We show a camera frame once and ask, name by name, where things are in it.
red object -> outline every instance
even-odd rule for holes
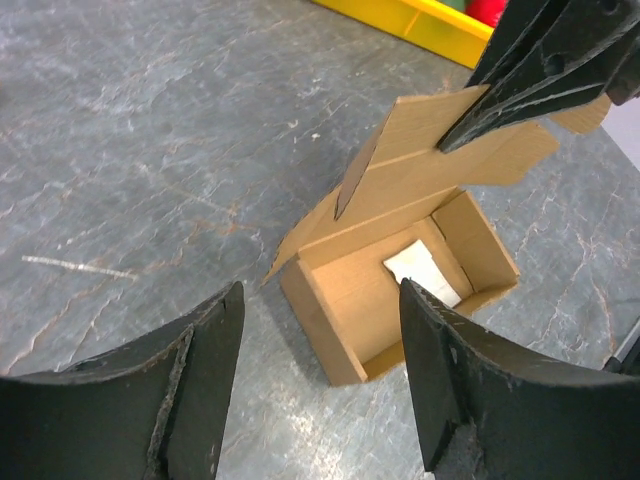
[[[495,28],[506,6],[507,0],[472,0],[465,13]]]

scratched surface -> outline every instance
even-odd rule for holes
[[[466,70],[292,0],[6,0],[0,66],[2,373],[103,352],[240,279],[219,478],[425,478],[404,367],[329,389],[259,284],[394,98]],[[523,274],[476,320],[597,368],[640,313],[640,172],[602,130],[553,132],[524,182],[472,189]]]

brown cardboard box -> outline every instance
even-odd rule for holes
[[[282,288],[333,385],[374,379],[404,360],[399,289],[382,262],[414,241],[431,251],[464,315],[517,285],[513,260],[458,185],[518,182],[558,144],[527,122],[439,152],[438,139],[483,91],[399,98],[342,185],[280,245],[267,277],[293,259]],[[558,123],[585,130],[602,116],[601,104],[591,110]]]

yellow container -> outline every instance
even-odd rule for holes
[[[313,0],[475,68],[493,28],[437,0]]]

white object inside box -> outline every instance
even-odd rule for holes
[[[420,240],[383,263],[393,273],[398,284],[402,283],[404,278],[413,280],[449,308],[455,307],[462,301],[433,261],[429,249]]]

